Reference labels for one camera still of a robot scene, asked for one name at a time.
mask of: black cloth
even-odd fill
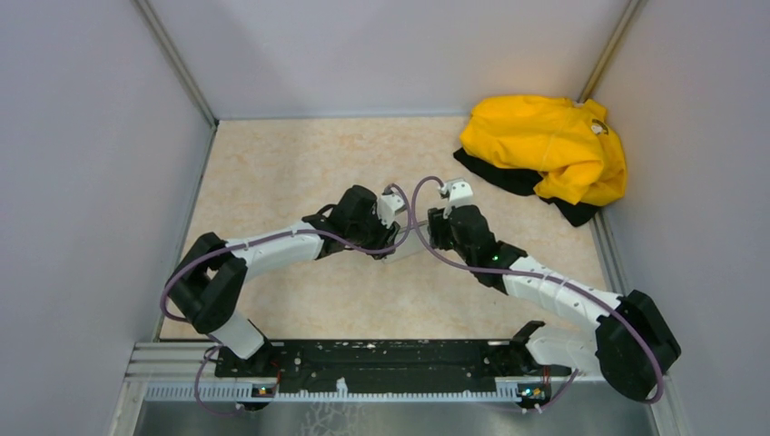
[[[463,148],[460,148],[455,152],[454,156],[458,162],[463,164],[463,166],[468,168],[478,177],[494,184],[500,189],[504,189],[509,193],[514,193],[516,195],[526,197],[534,194],[535,185],[543,180],[543,177],[535,170],[509,170],[498,168],[483,159],[467,154]],[[555,204],[561,214],[567,218],[567,221],[574,227],[579,227],[591,221],[591,218],[593,218],[600,209],[600,206],[588,203],[570,204],[556,197],[539,198],[548,204]]]

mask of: yellow jacket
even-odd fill
[[[459,139],[471,156],[498,168],[528,168],[543,180],[535,193],[604,206],[626,193],[626,159],[607,109],[588,100],[512,95],[473,108]]]

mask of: gray wall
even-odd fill
[[[221,119],[577,97],[626,0],[153,0]]]
[[[600,86],[629,184],[632,284],[681,342],[696,435],[770,434],[770,3],[650,2]]]
[[[104,434],[208,127],[128,0],[0,2],[0,433]]]

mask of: purple cable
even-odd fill
[[[357,252],[361,252],[361,253],[365,253],[365,254],[385,254],[385,253],[389,253],[389,252],[395,250],[396,248],[401,246],[404,242],[406,242],[407,238],[409,237],[409,233],[411,231],[411,225],[410,225],[410,219],[409,219],[411,209],[410,209],[410,204],[409,204],[409,197],[406,195],[406,193],[404,193],[404,190],[401,189],[401,187],[398,186],[395,183],[389,184],[388,187],[385,188],[385,189],[390,189],[390,188],[396,190],[396,192],[399,194],[401,199],[403,199],[404,205],[405,205],[405,207],[407,209],[407,227],[406,227],[406,231],[404,232],[403,236],[401,236],[401,239],[398,240],[396,243],[394,243],[392,246],[385,247],[385,248],[380,248],[380,249],[377,249],[377,250],[370,250],[368,248],[359,247],[359,246],[351,243],[350,241],[344,240],[344,239],[340,238],[339,236],[337,236],[334,233],[329,233],[329,232],[326,232],[326,231],[323,231],[323,230],[315,230],[315,229],[302,229],[302,230],[298,230],[296,232],[286,231],[286,232],[271,234],[269,236],[265,236],[265,237],[260,238],[260,239],[255,239],[255,240],[252,240],[252,241],[248,241],[247,243],[239,243],[239,244],[231,245],[229,247],[224,247],[224,248],[221,248],[219,250],[214,250],[211,253],[204,254],[203,256],[201,256],[201,257],[193,260],[192,262],[184,265],[184,267],[181,270],[179,270],[179,272],[174,274],[172,276],[172,278],[169,279],[169,281],[166,283],[165,287],[163,287],[163,293],[161,294],[161,312],[163,312],[163,315],[166,318],[170,319],[170,320],[174,320],[174,321],[178,321],[178,322],[187,322],[187,320],[185,318],[183,318],[182,316],[177,316],[177,315],[174,315],[173,313],[169,312],[169,310],[168,310],[168,295],[169,295],[169,292],[171,291],[171,289],[173,288],[173,286],[177,282],[179,282],[179,279],[181,279],[183,275],[185,275],[189,271],[193,270],[195,267],[197,267],[201,263],[204,263],[204,262],[206,262],[206,261],[208,261],[210,259],[213,259],[213,258],[215,258],[217,256],[221,256],[222,254],[225,254],[225,253],[237,252],[238,250],[243,250],[243,249],[246,249],[246,248],[252,248],[252,247],[254,247],[256,245],[260,245],[260,244],[263,244],[263,243],[269,243],[269,242],[272,242],[272,241],[275,241],[275,240],[278,240],[278,239],[281,239],[281,238],[293,236],[294,234],[318,234],[320,236],[326,236],[326,237],[329,237],[329,238],[337,241],[338,243],[342,243],[342,244],[352,248],[353,250],[355,250]]]
[[[417,195],[418,193],[420,193],[420,188],[422,188],[423,184],[430,181],[437,182],[441,186],[444,185],[444,182],[441,181],[441,179],[439,179],[439,177],[436,177],[435,175],[429,175],[417,183],[417,186],[414,188],[414,192],[411,195],[410,226],[414,225],[417,222],[417,213],[415,211],[417,210]],[[657,389],[655,391],[655,395],[653,395],[652,398],[642,402],[645,404],[652,404],[652,403],[658,402],[663,397],[663,390],[664,390],[663,371],[660,369],[660,364],[657,362],[657,359],[655,358],[655,354],[652,352],[652,350],[650,350],[649,345],[647,345],[645,340],[642,338],[642,335],[639,334],[639,332],[637,332],[637,329],[635,329],[634,326],[632,326],[628,321],[626,321],[626,318],[624,318],[623,315],[615,311],[612,307],[610,307],[605,302],[602,302],[597,297],[592,295],[591,292],[584,290],[583,288],[575,285],[574,283],[570,283],[569,280],[565,280],[564,282],[562,282],[562,280],[559,280],[559,278],[557,277],[545,276],[539,272],[504,270],[501,268],[481,268],[481,267],[475,267],[475,266],[467,266],[462,263],[457,263],[450,259],[447,259],[443,255],[441,255],[439,252],[437,252],[433,247],[431,247],[430,243],[428,243],[428,241],[425,240],[425,237],[422,235],[422,232],[417,232],[417,236],[420,238],[420,242],[425,246],[425,248],[431,254],[433,254],[434,257],[436,257],[437,259],[439,259],[440,261],[448,265],[454,266],[455,268],[460,268],[461,270],[470,271],[472,273],[517,275],[522,277],[532,277],[535,279],[548,280],[550,282],[561,284],[564,287],[568,288],[569,290],[573,292],[577,292],[581,296],[589,299],[592,303],[599,306],[602,310],[606,311],[613,318],[615,318],[621,324],[623,324],[623,327],[625,327],[626,330],[628,330],[628,332],[631,334],[631,337],[633,337],[634,340],[639,344],[639,346],[642,348],[642,352],[644,352],[646,357],[650,360],[653,371],[655,372]]]
[[[206,363],[212,361],[212,356],[216,352],[218,352],[221,348],[222,348],[222,345],[217,344],[209,348],[208,350],[206,350],[206,352],[203,354],[203,362],[201,363],[201,367],[198,368],[198,372],[195,374],[195,384],[192,386],[192,393],[195,395],[195,402],[197,402],[199,406],[203,407],[205,411],[209,412],[214,416],[219,416],[222,418],[231,418],[233,416],[238,416],[241,413],[243,413],[243,409],[241,409],[241,406],[236,405],[235,411],[215,411],[213,409],[209,409],[203,403],[203,400],[201,400],[200,384],[201,384],[201,376],[203,375],[203,368],[206,367]]]

